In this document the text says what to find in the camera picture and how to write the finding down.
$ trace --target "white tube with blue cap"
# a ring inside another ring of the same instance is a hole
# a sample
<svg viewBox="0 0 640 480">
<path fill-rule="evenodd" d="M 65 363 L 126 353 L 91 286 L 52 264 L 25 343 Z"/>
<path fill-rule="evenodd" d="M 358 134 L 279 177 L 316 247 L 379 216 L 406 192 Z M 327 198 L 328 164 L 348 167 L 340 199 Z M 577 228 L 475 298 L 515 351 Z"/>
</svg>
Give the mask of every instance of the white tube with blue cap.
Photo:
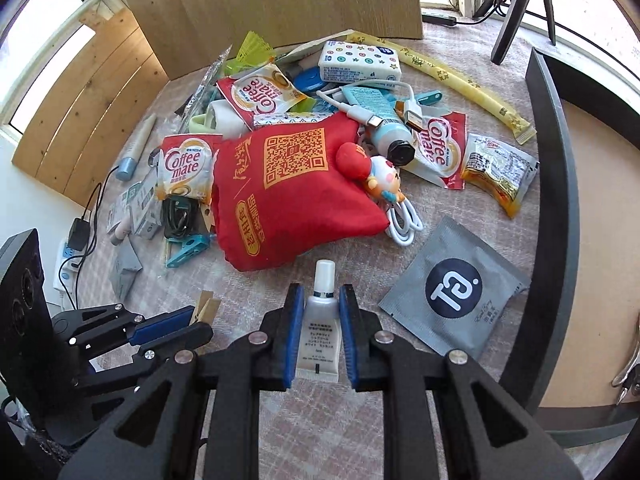
<svg viewBox="0 0 640 480">
<path fill-rule="evenodd" d="M 138 166 L 140 155 L 142 155 L 146 142 L 149 140 L 151 130 L 154 129 L 154 124 L 156 124 L 156 114 L 151 114 L 145 122 L 142 123 L 136 139 L 120 161 L 118 171 L 116 171 L 116 178 L 118 180 L 128 182 L 132 179 L 133 173 Z"/>
<path fill-rule="evenodd" d="M 318 260 L 314 293 L 306 299 L 298 348 L 296 377 L 338 382 L 342 330 L 334 295 L 335 262 Z"/>
</svg>

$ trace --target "toy figurine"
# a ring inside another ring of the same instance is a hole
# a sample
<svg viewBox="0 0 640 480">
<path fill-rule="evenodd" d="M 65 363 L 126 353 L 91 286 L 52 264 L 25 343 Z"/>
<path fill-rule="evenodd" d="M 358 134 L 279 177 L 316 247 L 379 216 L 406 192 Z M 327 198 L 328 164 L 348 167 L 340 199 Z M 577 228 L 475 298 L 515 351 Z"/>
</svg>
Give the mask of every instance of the toy figurine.
<svg viewBox="0 0 640 480">
<path fill-rule="evenodd" d="M 399 171 L 385 157 L 376 155 L 369 158 L 361 146 L 346 142 L 338 149 L 335 163 L 346 178 L 360 181 L 374 199 L 391 204 L 404 201 Z"/>
</svg>

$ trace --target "gray packet with round logo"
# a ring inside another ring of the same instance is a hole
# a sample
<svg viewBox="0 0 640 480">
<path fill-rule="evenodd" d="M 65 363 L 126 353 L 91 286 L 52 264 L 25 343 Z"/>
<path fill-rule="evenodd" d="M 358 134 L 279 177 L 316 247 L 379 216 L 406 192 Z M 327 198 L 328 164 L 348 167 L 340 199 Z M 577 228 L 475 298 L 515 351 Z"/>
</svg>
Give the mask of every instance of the gray packet with round logo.
<svg viewBox="0 0 640 480">
<path fill-rule="evenodd" d="M 457 348 L 477 359 L 509 298 L 529 283 L 445 216 L 380 307 L 440 355 Z"/>
</svg>

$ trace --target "coffee mate logo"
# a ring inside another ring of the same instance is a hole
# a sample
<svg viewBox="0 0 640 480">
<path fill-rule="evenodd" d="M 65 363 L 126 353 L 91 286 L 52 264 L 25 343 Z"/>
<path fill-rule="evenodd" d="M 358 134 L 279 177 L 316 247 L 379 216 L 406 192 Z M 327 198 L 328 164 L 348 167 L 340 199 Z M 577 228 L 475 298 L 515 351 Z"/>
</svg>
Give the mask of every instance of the coffee mate logo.
<svg viewBox="0 0 640 480">
<path fill-rule="evenodd" d="M 286 78 L 277 71 L 271 76 L 249 75 L 233 84 L 232 97 L 236 104 L 254 114 L 271 114 L 276 111 L 282 89 L 289 86 Z"/>
<path fill-rule="evenodd" d="M 432 117 L 418 133 L 420 152 L 430 162 L 437 164 L 444 177 L 453 175 L 462 154 L 458 143 L 451 137 L 451 124 L 442 117 Z"/>
<path fill-rule="evenodd" d="M 186 183 L 196 177 L 204 167 L 205 152 L 209 150 L 206 142 L 200 139 L 187 139 L 179 148 L 170 149 L 164 157 L 164 168 L 171 174 L 170 183 Z M 172 190 L 182 194 L 178 188 Z"/>
<path fill-rule="evenodd" d="M 425 284 L 427 302 L 436 314 L 457 318 L 471 312 L 482 295 L 482 279 L 478 270 L 458 258 L 436 264 Z"/>
</svg>

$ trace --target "red ball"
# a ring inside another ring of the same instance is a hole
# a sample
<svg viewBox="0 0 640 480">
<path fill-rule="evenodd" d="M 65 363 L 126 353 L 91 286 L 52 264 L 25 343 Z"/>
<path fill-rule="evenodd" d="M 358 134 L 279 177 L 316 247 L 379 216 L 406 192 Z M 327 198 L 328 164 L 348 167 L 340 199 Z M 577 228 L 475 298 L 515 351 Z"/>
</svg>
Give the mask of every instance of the red ball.
<svg viewBox="0 0 640 480">
<path fill-rule="evenodd" d="M 335 165 L 349 180 L 365 180 L 371 173 L 371 159 L 353 142 L 345 142 L 338 148 Z"/>
</svg>

